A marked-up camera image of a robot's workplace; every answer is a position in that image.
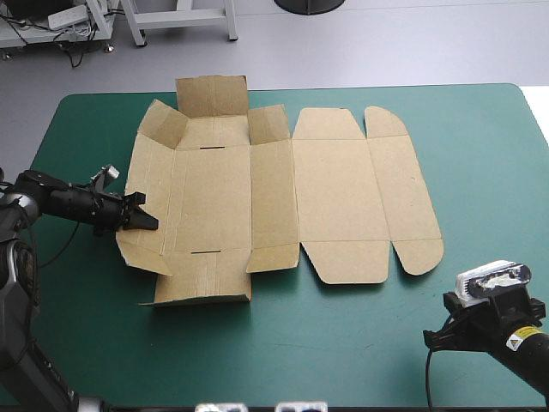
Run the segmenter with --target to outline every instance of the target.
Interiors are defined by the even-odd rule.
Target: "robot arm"
[[[549,397],[549,335],[538,329],[543,302],[530,298],[528,266],[497,261],[457,276],[455,292],[444,294],[450,321],[424,330],[433,352],[486,352],[546,399]]]
[[[0,382],[29,412],[108,410],[100,400],[70,389],[31,336],[31,318],[39,312],[38,265],[35,246],[21,231],[41,214],[87,223],[96,234],[121,227],[157,229],[158,221],[139,207],[145,195],[105,192],[117,177],[107,166],[90,184],[72,185],[28,170],[0,197]]]

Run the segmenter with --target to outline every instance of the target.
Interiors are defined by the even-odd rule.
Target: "flattened cardboard box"
[[[409,273],[442,258],[392,113],[369,108],[365,139],[349,111],[304,109],[291,139],[282,106],[248,109],[242,76],[180,79],[177,90],[179,112],[156,100],[142,120],[126,185],[147,193],[159,230],[117,233],[128,265],[163,275],[155,305],[250,300],[249,273],[297,266],[300,242],[327,283],[383,282],[391,240]]]

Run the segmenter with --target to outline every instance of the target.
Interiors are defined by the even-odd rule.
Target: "warning label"
[[[509,339],[507,339],[507,348],[516,352],[525,340],[527,340],[532,335],[536,335],[538,333],[543,332],[533,326],[525,326],[519,330],[515,330],[515,333],[513,333],[511,336],[509,336]]]

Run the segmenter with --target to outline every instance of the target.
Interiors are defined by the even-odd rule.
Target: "floor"
[[[87,55],[78,69],[54,46],[0,62],[6,177],[28,167],[68,94],[173,90],[174,78],[204,74],[245,74],[254,89],[549,85],[549,0],[347,0],[312,17],[288,14],[272,0],[235,3],[237,42],[227,41],[224,27],[193,27],[150,32],[148,46],[137,49],[122,18],[115,52]],[[172,2],[138,5],[169,9]]]

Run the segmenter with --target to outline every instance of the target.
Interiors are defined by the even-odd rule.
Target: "green tabletop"
[[[86,182],[112,163],[122,191],[137,125],[152,99],[174,93],[83,94],[64,99],[33,168]],[[396,113],[412,136],[443,232],[430,274],[403,273],[391,252],[380,286],[327,286],[302,253],[296,270],[253,276],[250,304],[153,309],[155,275],[126,267],[112,234],[81,227],[42,271],[33,332],[75,389],[116,405],[254,406],[322,399],[332,406],[424,406],[423,329],[447,313],[455,274],[508,259],[527,263],[531,295],[549,301],[549,153],[512,85],[250,92],[252,106],[286,105],[290,126],[306,106],[347,107],[363,125],[368,105]],[[74,223],[35,225],[39,260]],[[486,354],[440,353],[434,403],[542,405],[534,390]],[[2,403],[13,400],[2,392]]]

